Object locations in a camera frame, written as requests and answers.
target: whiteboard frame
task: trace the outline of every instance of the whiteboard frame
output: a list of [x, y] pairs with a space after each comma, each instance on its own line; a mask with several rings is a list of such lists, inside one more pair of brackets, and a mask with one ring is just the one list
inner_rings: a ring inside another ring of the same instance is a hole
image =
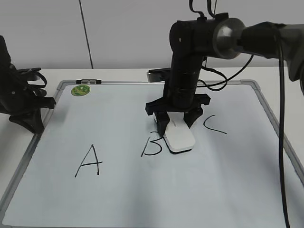
[[[217, 83], [219, 81], [207, 81], [208, 84], [213, 84]], [[90, 80], [64, 80], [61, 81], [57, 87], [57, 91], [54, 95], [55, 101], [58, 103], [61, 94], [65, 87], [68, 85], [79, 85], [79, 84], [87, 84], [87, 85], [95, 85], [95, 86], [102, 86], [102, 85], [146, 85], [151, 83], [146, 82], [146, 81], [101, 81], [101, 80], [95, 80], [95, 79], [90, 79]], [[163, 84], [162, 82], [159, 83], [152, 83], [153, 85], [159, 85]], [[275, 117], [274, 113], [272, 112], [271, 108], [269, 107], [269, 104], [267, 103], [265, 97], [263, 96], [261, 92], [261, 88], [259, 87], [258, 83], [255, 80], [240, 80], [240, 81], [230, 81], [227, 84], [229, 85], [247, 85], [251, 86], [251, 88], [255, 91], [256, 96], [258, 97], [264, 111], [267, 114], [267, 117], [272, 124], [276, 135], [278, 136], [279, 134], [279, 122], [277, 118]], [[43, 118], [43, 124], [46, 126], [53, 114], [54, 110], [48, 110], [46, 115]], [[9, 182], [8, 187], [6, 188], [2, 199], [0, 200], [0, 228], [15, 228], [15, 226], [5, 226], [2, 224], [5, 212], [10, 204], [11, 199], [14, 196], [15, 190], [17, 189], [20, 180], [23, 177], [24, 172], [26, 171], [26, 168], [35, 152], [35, 148], [41, 138], [43, 133], [41, 134], [34, 134], [31, 142], [29, 143], [12, 179]], [[302, 185], [304, 186], [304, 169], [303, 166], [298, 159], [294, 149], [292, 148], [289, 140], [287, 139], [286, 135], [284, 135], [284, 149], [286, 154], [288, 155], [294, 170], [296, 174], [298, 175]]]

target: white table surface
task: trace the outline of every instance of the white table surface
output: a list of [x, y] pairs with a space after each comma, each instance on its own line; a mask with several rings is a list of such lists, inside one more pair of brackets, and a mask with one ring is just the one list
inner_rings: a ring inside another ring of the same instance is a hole
[[[227, 77], [233, 75], [239, 68], [217, 68]], [[60, 81], [67, 79], [102, 79], [105, 81], [146, 81], [147, 69], [74, 69], [74, 70], [42, 70], [47, 78], [47, 95], [53, 96]], [[290, 82], [286, 69], [286, 117], [285, 133], [291, 142], [300, 161], [304, 164], [304, 96], [299, 82]], [[201, 72], [204, 80], [222, 80], [210, 72]], [[276, 117], [279, 117], [279, 70], [277, 67], [248, 67], [235, 80], [256, 80], [266, 97]], [[0, 114], [0, 198], [11, 180], [33, 134], [14, 123], [9, 122], [9, 116]]]

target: round sticker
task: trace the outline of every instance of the round sticker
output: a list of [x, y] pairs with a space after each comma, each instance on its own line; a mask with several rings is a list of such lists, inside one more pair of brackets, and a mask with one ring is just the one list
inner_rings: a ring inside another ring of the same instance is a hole
[[73, 96], [84, 96], [87, 95], [90, 90], [91, 89], [88, 85], [78, 85], [71, 90], [71, 94]]

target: robotic arm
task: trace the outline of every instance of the robotic arm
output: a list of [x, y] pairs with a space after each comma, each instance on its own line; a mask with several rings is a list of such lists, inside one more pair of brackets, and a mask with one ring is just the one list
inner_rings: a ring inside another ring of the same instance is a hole
[[[42, 133], [41, 108], [53, 109], [55, 100], [45, 97], [43, 89], [47, 80], [40, 68], [17, 70], [11, 63], [5, 40], [0, 36], [0, 113], [9, 114], [9, 120], [32, 133]], [[32, 85], [28, 81], [41, 78], [44, 85]]]
[[209, 104], [207, 94], [195, 94], [206, 57], [233, 59], [248, 53], [279, 58], [278, 37], [289, 78], [300, 80], [304, 93], [304, 25], [263, 22], [246, 28], [241, 20], [229, 18], [227, 13], [214, 15], [214, 19], [201, 15], [197, 20], [174, 23], [170, 30], [171, 68], [162, 72], [163, 97], [146, 104], [147, 114], [155, 115], [160, 136], [165, 135], [170, 122], [167, 112], [184, 113], [184, 122], [190, 128], [203, 114], [201, 104]]

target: black cable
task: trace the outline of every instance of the black cable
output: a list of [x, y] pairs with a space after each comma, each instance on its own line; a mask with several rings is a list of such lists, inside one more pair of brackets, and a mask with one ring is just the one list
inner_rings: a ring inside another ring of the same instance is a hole
[[215, 15], [215, 10], [217, 9], [218, 0], [215, 0], [213, 14]]
[[79, 2], [80, 12], [81, 12], [82, 24], [83, 24], [84, 30], [85, 30], [85, 39], [86, 39], [87, 49], [88, 49], [88, 52], [89, 52], [89, 57], [90, 57], [90, 62], [91, 62], [91, 68], [94, 69], [94, 67], [93, 67], [93, 61], [92, 61], [92, 56], [91, 56], [90, 45], [89, 45], [89, 40], [87, 38], [87, 33], [86, 33], [86, 23], [85, 23], [84, 13], [83, 13], [83, 10], [82, 10], [81, 0], [78, 0], [78, 2]]
[[212, 8], [211, 8], [211, 0], [207, 0], [207, 10], [208, 10], [208, 13], [209, 15], [212, 17], [212, 18], [215, 18], [215, 14], [214, 12], [212, 12]]
[[38, 71], [33, 72], [33, 73], [34, 73], [35, 76], [37, 76], [38, 78], [40, 78], [43, 81], [44, 85], [32, 85], [32, 86], [34, 86], [35, 88], [39, 88], [39, 89], [45, 88], [48, 84], [47, 79], [41, 73], [39, 73]]
[[284, 54], [279, 31], [275, 28], [275, 41], [279, 55], [280, 71], [280, 124], [279, 124], [279, 169], [280, 169], [280, 186], [283, 204], [283, 214], [286, 228], [290, 228], [287, 211], [285, 174], [284, 174], [284, 122], [285, 122], [285, 76], [284, 76]]
[[204, 17], [205, 17], [205, 15], [204, 15], [204, 13], [203, 13], [202, 11], [195, 11], [195, 10], [193, 9], [193, 0], [189, 0], [189, 8], [190, 8], [190, 10], [191, 10], [193, 13], [198, 13], [199, 16], [200, 16], [201, 18], [204, 18]]
[[[233, 78], [235, 78], [236, 76], [238, 76], [240, 73], [242, 73], [243, 70], [245, 70], [245, 68], [251, 63], [253, 57], [254, 57], [254, 55], [252, 55], [252, 56], [249, 58], [249, 60], [246, 62], [246, 64], [245, 64], [238, 72], [236, 72], [233, 76], [231, 76], [231, 77], [228, 78], [227, 80], [221, 81], [221, 82], [218, 82], [218, 83], [214, 83], [214, 84], [211, 84], [211, 85], [206, 85], [206, 83], [205, 83], [203, 80], [199, 79], [199, 82], [202, 82], [204, 85], [201, 85], [201, 86], [198, 85], [197, 87], [198, 87], [198, 88], [210, 88], [210, 87], [213, 87], [213, 86], [218, 86], [218, 85], [227, 83], [228, 81], [232, 80]], [[214, 71], [212, 71], [212, 72], [215, 73], [215, 74], [221, 73], [221, 72], [219, 72], [219, 71], [217, 71], [217, 70], [215, 70], [215, 71], [216, 71], [216, 72], [214, 72]]]
[[29, 84], [27, 81], [24, 81], [20, 78], [22, 76], [18, 71], [10, 70], [5, 68], [3, 65], [0, 64], [0, 69], [3, 70], [4, 73], [7, 73], [10, 75], [10, 78], [17, 84], [22, 85], [23, 87], [29, 89], [30, 91], [34, 92], [37, 96], [44, 96], [41, 93], [40, 88], [44, 88], [47, 85], [47, 79], [40, 74], [39, 72], [36, 72], [35, 74], [41, 78], [41, 80], [44, 82], [44, 85], [32, 85]]
[[227, 77], [226, 77], [222, 72], [219, 72], [219, 71], [217, 71], [217, 70], [215, 70], [215, 69], [213, 69], [213, 68], [208, 68], [208, 67], [204, 67], [204, 66], [202, 66], [201, 68], [202, 68], [203, 70], [210, 71], [210, 72], [212, 72], [212, 73], [215, 73], [215, 74], [217, 74], [217, 75], [220, 75], [220, 76], [222, 76], [222, 77], [225, 79], [225, 81], [222, 81], [222, 82], [221, 82], [221, 84], [224, 83], [224, 85], [223, 85], [221, 88], [212, 88], [213, 85], [208, 85], [206, 82], [204, 82], [203, 80], [199, 79], [198, 81], [204, 84], [203, 87], [206, 87], [206, 88], [208, 88], [208, 89], [211, 90], [211, 91], [220, 91], [220, 90], [222, 90], [223, 88], [226, 87], [226, 85], [227, 85], [227, 83], [228, 83], [228, 79], [227, 79]]

